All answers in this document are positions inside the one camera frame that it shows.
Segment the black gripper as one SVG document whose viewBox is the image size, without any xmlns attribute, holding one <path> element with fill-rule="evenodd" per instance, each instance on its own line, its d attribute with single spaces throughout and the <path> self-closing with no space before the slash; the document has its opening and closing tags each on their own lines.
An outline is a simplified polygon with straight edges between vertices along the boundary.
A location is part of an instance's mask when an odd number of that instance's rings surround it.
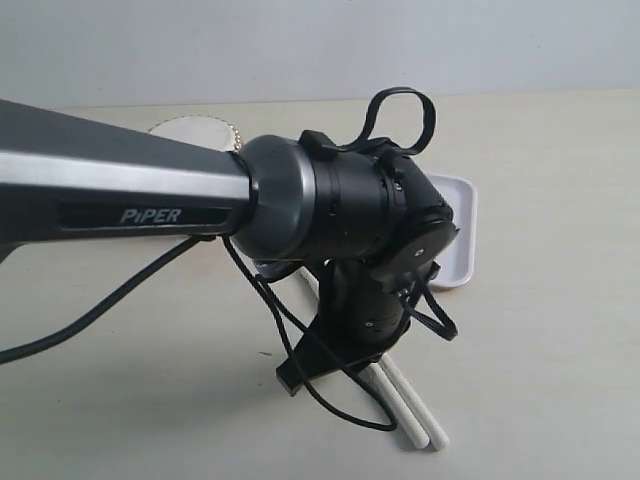
<svg viewBox="0 0 640 480">
<path fill-rule="evenodd" d="M 302 388 L 304 378 L 320 378 L 343 365 L 360 373 L 399 340 L 409 323 L 397 297 L 383 292 L 363 263 L 276 261 L 274 279 L 303 268 L 319 282 L 319 303 L 309 331 L 294 348 L 300 366 L 287 359 L 276 368 L 290 395 Z"/>
</svg>

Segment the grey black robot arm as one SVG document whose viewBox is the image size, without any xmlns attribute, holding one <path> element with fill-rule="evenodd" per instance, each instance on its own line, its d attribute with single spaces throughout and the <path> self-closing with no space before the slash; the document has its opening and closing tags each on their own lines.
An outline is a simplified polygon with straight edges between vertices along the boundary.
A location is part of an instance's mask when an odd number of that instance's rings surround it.
<svg viewBox="0 0 640 480">
<path fill-rule="evenodd" d="M 437 256 L 456 238 L 454 213 L 413 156 L 371 132 L 338 146 L 304 131 L 222 152 L 32 106 L 1 104 L 1 250 L 29 243 L 221 237 L 264 283 L 299 268 L 318 280 L 308 331 L 277 368 L 284 388 L 347 367 L 360 372 L 393 346 L 430 299 Z"/>
</svg>

